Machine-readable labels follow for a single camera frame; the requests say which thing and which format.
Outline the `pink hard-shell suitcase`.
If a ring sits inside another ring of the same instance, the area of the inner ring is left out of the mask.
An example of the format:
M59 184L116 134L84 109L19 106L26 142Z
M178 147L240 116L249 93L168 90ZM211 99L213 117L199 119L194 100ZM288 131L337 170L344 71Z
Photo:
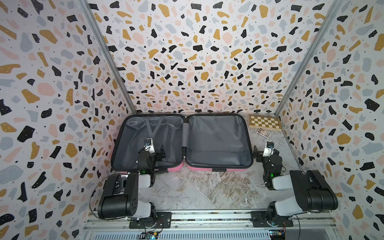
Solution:
M246 121L238 114L142 114L123 121L111 156L113 170L137 170L148 138L156 152L164 146L167 155L155 171L177 171L183 163L194 170L236 171L254 161Z

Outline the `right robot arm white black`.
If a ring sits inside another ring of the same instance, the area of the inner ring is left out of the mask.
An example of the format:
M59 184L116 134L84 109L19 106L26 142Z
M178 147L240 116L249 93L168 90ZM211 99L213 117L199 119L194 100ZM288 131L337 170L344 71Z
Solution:
M263 180L269 190L294 192L292 197L270 203L266 212L269 221L307 212L333 211L338 208L336 194L318 170L306 172L290 170L285 175L282 174L283 159L280 152L274 148L273 142L267 142L263 151L254 148L253 157L262 163Z

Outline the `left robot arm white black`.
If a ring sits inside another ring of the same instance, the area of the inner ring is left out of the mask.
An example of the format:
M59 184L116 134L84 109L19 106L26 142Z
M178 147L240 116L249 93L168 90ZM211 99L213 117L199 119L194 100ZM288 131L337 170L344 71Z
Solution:
M128 174L112 174L105 180L103 193L97 207L98 218L115 220L132 218L155 222L156 208L153 203L139 200L139 190L154 185L156 162L166 157L164 146L158 152L150 147L141 149L138 155L138 169Z

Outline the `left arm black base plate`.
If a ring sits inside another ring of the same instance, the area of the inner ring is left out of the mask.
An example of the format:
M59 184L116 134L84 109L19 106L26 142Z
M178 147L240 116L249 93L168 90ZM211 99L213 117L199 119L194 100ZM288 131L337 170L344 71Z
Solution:
M151 213L148 218L131 220L129 229L169 229L171 227L171 212Z

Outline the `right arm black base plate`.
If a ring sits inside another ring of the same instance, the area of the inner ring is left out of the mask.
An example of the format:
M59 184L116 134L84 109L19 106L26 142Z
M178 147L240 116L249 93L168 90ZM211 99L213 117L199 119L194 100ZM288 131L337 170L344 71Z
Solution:
M293 227L293 221L289 217L282 217L268 211L252 211L251 222L254 228L268 227Z

